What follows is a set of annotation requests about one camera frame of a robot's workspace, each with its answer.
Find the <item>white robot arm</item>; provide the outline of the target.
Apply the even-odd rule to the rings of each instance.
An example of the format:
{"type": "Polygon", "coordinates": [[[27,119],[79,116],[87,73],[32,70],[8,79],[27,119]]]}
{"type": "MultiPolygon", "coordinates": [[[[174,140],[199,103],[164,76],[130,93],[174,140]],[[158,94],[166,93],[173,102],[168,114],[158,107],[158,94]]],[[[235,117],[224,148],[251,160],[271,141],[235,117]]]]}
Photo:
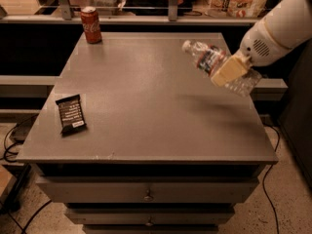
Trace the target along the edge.
{"type": "Polygon", "coordinates": [[[267,66],[312,37],[312,0],[282,0],[243,37],[239,50],[211,73],[223,87],[247,74],[252,66],[267,66]]]}

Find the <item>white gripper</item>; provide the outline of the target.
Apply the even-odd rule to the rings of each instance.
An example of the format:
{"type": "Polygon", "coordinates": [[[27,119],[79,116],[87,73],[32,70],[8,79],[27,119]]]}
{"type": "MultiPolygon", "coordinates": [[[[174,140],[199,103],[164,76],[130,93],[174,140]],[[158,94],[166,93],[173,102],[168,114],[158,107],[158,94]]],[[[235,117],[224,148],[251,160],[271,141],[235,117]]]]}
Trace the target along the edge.
{"type": "Polygon", "coordinates": [[[214,85],[223,87],[244,76],[252,65],[270,65],[290,52],[274,40],[264,22],[257,22],[244,35],[240,51],[243,56],[231,56],[211,75],[214,85]]]}

